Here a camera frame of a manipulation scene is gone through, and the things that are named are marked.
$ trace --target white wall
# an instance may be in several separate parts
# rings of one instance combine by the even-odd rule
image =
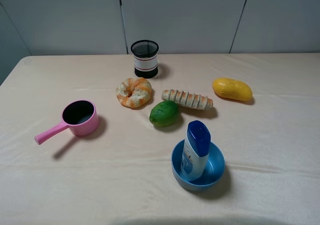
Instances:
[[[125,54],[119,0],[0,0],[32,55]]]
[[[160,53],[229,53],[245,0],[122,0],[128,47],[149,39]]]
[[[320,0],[247,0],[231,52],[320,52]]]
[[[30,55],[0,4],[0,85],[20,59]]]

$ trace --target blue bowl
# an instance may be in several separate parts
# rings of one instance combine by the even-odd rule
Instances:
[[[200,178],[194,181],[187,181],[181,171],[181,159],[184,150],[185,140],[179,142],[172,151],[171,165],[174,178],[181,187],[191,191],[204,191],[215,185],[224,174],[225,159],[220,149],[211,142],[209,158],[204,172]]]

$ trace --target mesh pencil cup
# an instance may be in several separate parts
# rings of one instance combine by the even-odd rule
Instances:
[[[140,40],[131,45],[131,52],[134,57],[135,75],[145,79],[150,79],[157,75],[158,50],[158,44],[151,40]]]

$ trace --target pink handle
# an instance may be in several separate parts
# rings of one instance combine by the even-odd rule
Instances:
[[[53,128],[50,128],[49,130],[37,135],[34,137],[34,140],[37,144],[42,144],[52,136],[62,132],[63,130],[66,130],[69,128],[69,125],[66,124],[64,121],[61,121],[58,125],[54,126]]]

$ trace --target pink saucepan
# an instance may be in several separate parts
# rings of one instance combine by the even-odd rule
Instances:
[[[94,132],[98,125],[96,106],[87,100],[74,101],[63,110],[61,122],[58,125],[35,136],[34,140],[40,145],[66,129],[70,129],[76,136],[86,136]]]

